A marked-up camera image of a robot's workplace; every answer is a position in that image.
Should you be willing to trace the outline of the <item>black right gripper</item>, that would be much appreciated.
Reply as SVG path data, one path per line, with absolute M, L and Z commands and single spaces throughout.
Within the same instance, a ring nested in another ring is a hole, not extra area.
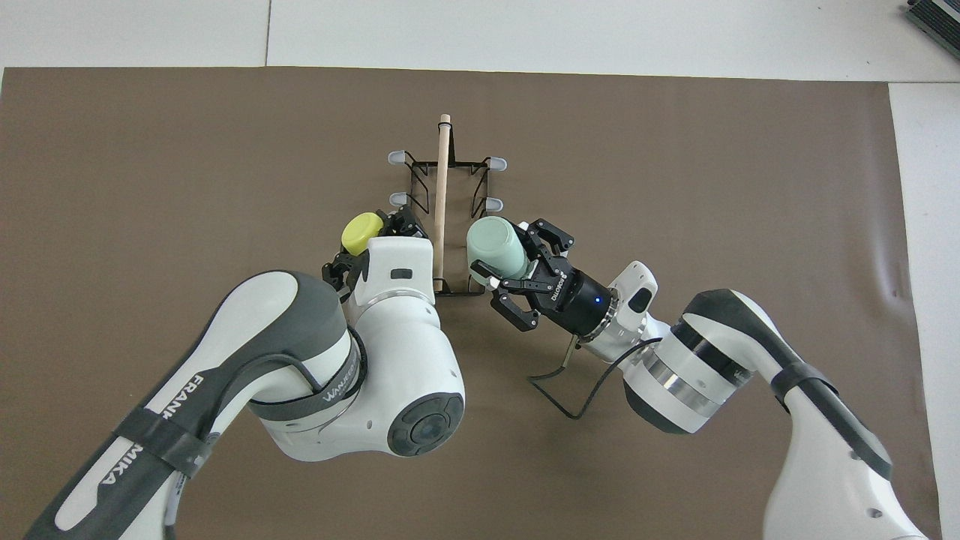
M 527 260 L 523 279 L 489 277 L 491 307 L 521 332 L 537 329 L 543 315 L 569 334 L 597 335 L 609 322 L 614 295 L 588 274 L 572 272 L 567 253 L 574 237 L 548 220 L 521 222 L 517 237 Z

